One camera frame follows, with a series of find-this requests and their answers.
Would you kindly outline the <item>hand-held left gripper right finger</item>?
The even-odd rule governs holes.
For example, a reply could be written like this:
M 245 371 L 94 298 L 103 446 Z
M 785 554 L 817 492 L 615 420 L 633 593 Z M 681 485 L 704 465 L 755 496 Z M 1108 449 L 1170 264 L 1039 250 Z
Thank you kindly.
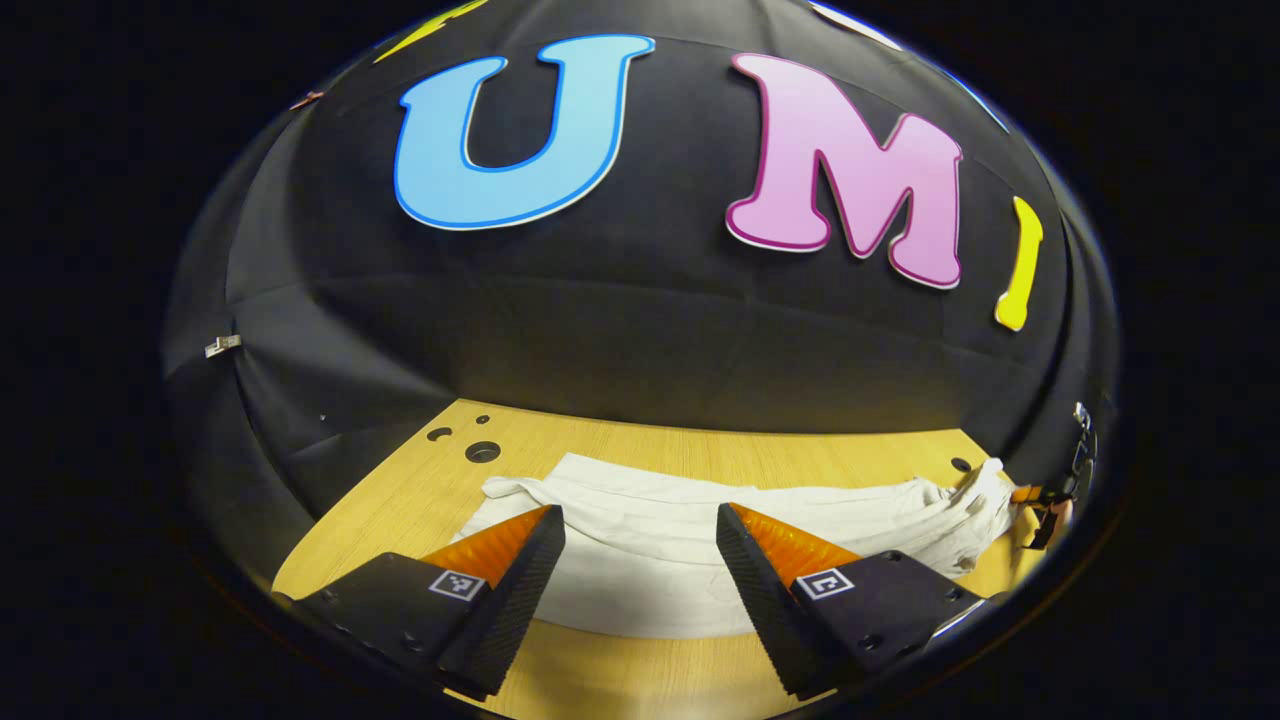
M 721 503 L 716 544 L 787 694 L 874 687 L 991 611 L 899 550 L 868 556 L 741 503 Z

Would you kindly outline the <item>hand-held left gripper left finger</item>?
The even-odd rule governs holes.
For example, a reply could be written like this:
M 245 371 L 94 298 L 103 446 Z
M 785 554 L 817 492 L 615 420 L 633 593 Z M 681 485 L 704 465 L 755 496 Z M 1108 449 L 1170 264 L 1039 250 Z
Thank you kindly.
M 275 592 L 326 647 L 413 694 L 500 692 L 566 547 L 563 509 L 521 512 L 421 557 L 383 552 Z

